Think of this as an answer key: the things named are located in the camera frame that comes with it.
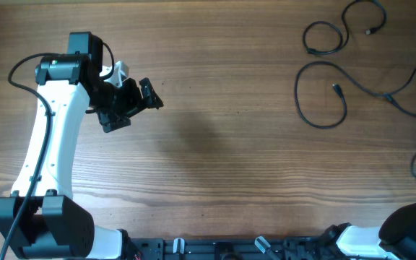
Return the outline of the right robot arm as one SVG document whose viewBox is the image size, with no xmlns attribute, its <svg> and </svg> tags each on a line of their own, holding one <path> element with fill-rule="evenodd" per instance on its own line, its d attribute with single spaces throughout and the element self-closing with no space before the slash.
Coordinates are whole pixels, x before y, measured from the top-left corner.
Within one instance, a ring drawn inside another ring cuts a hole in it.
<svg viewBox="0 0 416 260">
<path fill-rule="evenodd" d="M 338 259 L 416 260 L 416 203 L 399 208 L 380 227 L 332 225 L 318 244 Z"/>
</svg>

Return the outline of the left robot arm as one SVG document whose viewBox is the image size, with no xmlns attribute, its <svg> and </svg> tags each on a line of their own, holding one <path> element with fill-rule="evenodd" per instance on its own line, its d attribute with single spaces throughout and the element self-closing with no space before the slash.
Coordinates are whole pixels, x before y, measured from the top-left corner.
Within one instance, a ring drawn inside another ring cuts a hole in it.
<svg viewBox="0 0 416 260">
<path fill-rule="evenodd" d="M 103 66 L 109 47 L 91 32 L 73 32 L 65 54 L 41 53 L 38 99 L 24 165 L 0 197 L 0 258 L 142 259 L 125 230 L 99 227 L 73 200 L 72 166 L 82 119 L 94 113 L 106 133 L 163 102 L 148 79 L 128 76 L 121 62 Z"/>
</svg>

